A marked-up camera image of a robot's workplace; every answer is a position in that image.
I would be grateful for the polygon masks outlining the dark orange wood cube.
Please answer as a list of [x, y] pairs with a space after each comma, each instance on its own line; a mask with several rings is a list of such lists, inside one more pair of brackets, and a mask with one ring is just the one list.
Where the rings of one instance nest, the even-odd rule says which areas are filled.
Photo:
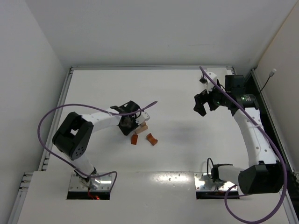
[[138, 135], [137, 134], [133, 134], [131, 137], [131, 144], [132, 145], [137, 145], [138, 142]]

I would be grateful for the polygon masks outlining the dark orange notched block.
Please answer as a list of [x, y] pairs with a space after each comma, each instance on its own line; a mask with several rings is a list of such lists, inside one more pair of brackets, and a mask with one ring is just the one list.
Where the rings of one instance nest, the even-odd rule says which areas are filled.
[[149, 133], [147, 136], [146, 136], [146, 139], [151, 143], [151, 145], [156, 145], [158, 143], [158, 140], [155, 139], [153, 137], [153, 135], [151, 133]]

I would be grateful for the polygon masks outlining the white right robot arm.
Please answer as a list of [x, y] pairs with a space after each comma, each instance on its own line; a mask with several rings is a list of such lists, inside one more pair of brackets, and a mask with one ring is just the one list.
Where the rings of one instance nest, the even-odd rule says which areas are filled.
[[244, 194], [277, 193], [284, 184], [282, 163], [265, 137], [257, 98], [245, 91], [245, 78], [227, 75], [225, 87], [214, 73], [202, 75], [204, 90], [195, 95], [194, 111], [206, 115], [204, 104], [211, 111], [223, 106], [231, 111], [238, 124], [247, 149], [249, 166], [237, 168], [232, 164], [214, 164], [211, 170], [213, 182], [231, 182]]

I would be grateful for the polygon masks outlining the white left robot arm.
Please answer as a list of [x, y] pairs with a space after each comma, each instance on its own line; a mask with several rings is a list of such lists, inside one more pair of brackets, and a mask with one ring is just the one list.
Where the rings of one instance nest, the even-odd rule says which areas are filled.
[[81, 181], [89, 185], [90, 176], [97, 174], [96, 168], [85, 156], [92, 133], [117, 126], [122, 134], [128, 136], [144, 121], [141, 112], [130, 114], [138, 110], [140, 110], [138, 104], [128, 101], [121, 106], [112, 106], [106, 112], [92, 114], [71, 112], [54, 134], [52, 143], [69, 159]]

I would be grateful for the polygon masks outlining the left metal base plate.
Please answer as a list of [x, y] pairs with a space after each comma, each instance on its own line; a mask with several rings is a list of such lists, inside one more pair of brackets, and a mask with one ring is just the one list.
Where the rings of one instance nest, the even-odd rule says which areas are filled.
[[80, 175], [73, 172], [69, 183], [69, 192], [108, 192], [111, 187], [114, 178], [111, 174], [102, 177], [91, 178], [90, 180], [84, 180]]

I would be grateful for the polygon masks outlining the metal base plate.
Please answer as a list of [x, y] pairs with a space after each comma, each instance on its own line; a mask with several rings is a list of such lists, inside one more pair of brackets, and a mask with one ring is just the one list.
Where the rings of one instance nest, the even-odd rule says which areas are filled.
[[69, 183], [69, 192], [108, 192], [111, 187], [114, 178], [111, 174], [102, 177], [91, 178], [90, 180], [84, 180], [80, 175], [73, 172]]
[[195, 190], [198, 193], [209, 192], [226, 192], [230, 187], [234, 186], [232, 182], [213, 182], [207, 173], [194, 173]]

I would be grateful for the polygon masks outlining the light long wood plank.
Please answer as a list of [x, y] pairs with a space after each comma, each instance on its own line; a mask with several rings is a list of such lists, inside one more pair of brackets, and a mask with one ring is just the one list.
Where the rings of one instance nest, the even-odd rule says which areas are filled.
[[148, 129], [148, 126], [147, 126], [147, 125], [138, 127], [137, 129], [135, 129], [135, 134], [139, 135], [140, 133], [146, 131], [147, 129]]

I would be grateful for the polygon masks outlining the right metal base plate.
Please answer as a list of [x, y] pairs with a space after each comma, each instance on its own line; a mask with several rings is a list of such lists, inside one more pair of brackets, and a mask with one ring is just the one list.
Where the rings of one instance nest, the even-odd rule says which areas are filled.
[[207, 173], [194, 173], [195, 190], [198, 193], [209, 192], [226, 192], [230, 187], [234, 186], [232, 182], [213, 182]]

